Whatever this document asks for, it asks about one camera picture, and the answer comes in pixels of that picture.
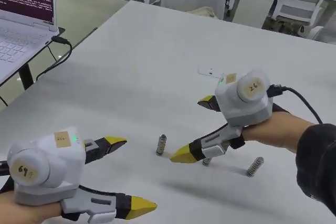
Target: gray floor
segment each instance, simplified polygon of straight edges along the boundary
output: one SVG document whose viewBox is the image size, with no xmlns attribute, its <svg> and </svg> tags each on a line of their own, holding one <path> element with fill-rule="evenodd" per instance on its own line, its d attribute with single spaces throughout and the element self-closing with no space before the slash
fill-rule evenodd
<svg viewBox="0 0 336 224">
<path fill-rule="evenodd" d="M 99 27 L 122 6 L 124 0 L 57 0 L 57 25 L 66 29 L 63 34 L 73 45 L 81 41 L 95 27 Z M 51 45 L 54 55 L 60 56 L 67 52 L 67 46 Z M 54 62 L 53 57 L 46 49 L 29 65 L 33 78 Z M 22 83 L 18 75 L 11 78 L 0 88 L 0 95 L 11 103 L 23 93 Z"/>
</svg>

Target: metal table leg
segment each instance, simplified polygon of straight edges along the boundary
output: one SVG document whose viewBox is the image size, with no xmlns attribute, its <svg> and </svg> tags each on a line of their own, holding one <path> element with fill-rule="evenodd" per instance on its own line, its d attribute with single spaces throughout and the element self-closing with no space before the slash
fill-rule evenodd
<svg viewBox="0 0 336 224">
<path fill-rule="evenodd" d="M 23 67 L 19 70 L 19 75 L 21 78 L 23 88 L 25 90 L 27 90 L 31 85 L 34 84 L 33 76 L 31 76 L 32 73 L 30 71 L 28 64 L 23 65 Z"/>
</svg>

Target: spring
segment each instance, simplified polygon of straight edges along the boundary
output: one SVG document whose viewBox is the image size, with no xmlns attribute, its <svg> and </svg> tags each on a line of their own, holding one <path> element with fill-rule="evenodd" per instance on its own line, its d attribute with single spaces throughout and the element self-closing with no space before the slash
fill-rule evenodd
<svg viewBox="0 0 336 224">
<path fill-rule="evenodd" d="M 260 168 L 260 166 L 264 163 L 264 158 L 263 157 L 258 157 L 254 162 L 251 164 L 249 169 L 246 171 L 246 175 L 248 177 L 253 177 L 254 174 L 257 172 L 257 170 Z"/>
<path fill-rule="evenodd" d="M 212 157 L 207 157 L 203 159 L 202 165 L 208 166 L 211 160 L 212 160 Z"/>
<path fill-rule="evenodd" d="M 158 156 L 161 156 L 163 154 L 164 148 L 166 147 L 166 141 L 167 141 L 166 135 L 162 134 L 159 137 L 158 147 L 156 148 L 156 154 Z"/>
</svg>

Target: hand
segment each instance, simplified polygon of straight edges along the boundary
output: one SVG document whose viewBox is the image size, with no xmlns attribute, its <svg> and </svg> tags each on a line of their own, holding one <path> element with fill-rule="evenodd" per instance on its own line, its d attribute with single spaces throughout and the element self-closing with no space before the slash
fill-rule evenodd
<svg viewBox="0 0 336 224">
<path fill-rule="evenodd" d="M 296 153 L 301 136 L 312 125 L 287 112 L 274 112 L 270 119 L 244 128 L 242 134 L 246 141 L 256 140 Z"/>
<path fill-rule="evenodd" d="M 41 224 L 46 219 L 60 216 L 60 203 L 38 207 L 23 206 L 14 202 L 14 192 L 0 194 L 0 224 Z"/>
</svg>

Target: numbered label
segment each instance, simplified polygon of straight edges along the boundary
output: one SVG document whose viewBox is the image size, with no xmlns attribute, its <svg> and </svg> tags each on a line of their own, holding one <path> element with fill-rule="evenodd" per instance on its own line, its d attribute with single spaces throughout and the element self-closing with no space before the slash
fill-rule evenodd
<svg viewBox="0 0 336 224">
<path fill-rule="evenodd" d="M 57 148 L 70 147 L 70 137 L 67 131 L 55 132 L 55 143 Z"/>
<path fill-rule="evenodd" d="M 257 94 L 263 92 L 265 92 L 265 85 L 260 78 L 253 78 L 253 80 L 244 87 L 245 96 L 250 99 L 253 99 Z"/>
<path fill-rule="evenodd" d="M 226 84 L 235 82 L 237 79 L 237 73 L 230 73 L 226 76 Z"/>
<path fill-rule="evenodd" d="M 9 172 L 12 176 L 29 183 L 34 182 L 38 176 L 38 171 L 36 169 L 31 168 L 19 159 L 13 162 L 10 166 Z"/>
</svg>

